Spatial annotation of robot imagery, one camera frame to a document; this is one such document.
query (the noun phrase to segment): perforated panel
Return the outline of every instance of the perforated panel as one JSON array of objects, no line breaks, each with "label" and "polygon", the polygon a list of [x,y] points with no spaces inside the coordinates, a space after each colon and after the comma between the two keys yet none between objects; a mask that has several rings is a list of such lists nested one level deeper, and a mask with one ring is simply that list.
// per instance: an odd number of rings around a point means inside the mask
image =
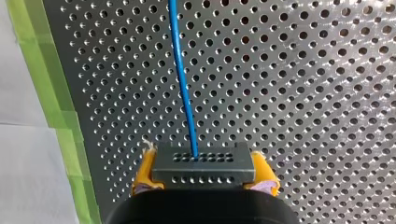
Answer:
[{"label": "perforated panel", "polygon": [[[189,145],[166,1],[44,0],[102,217]],[[394,223],[395,3],[178,1],[199,145],[266,155],[303,223]]]}]

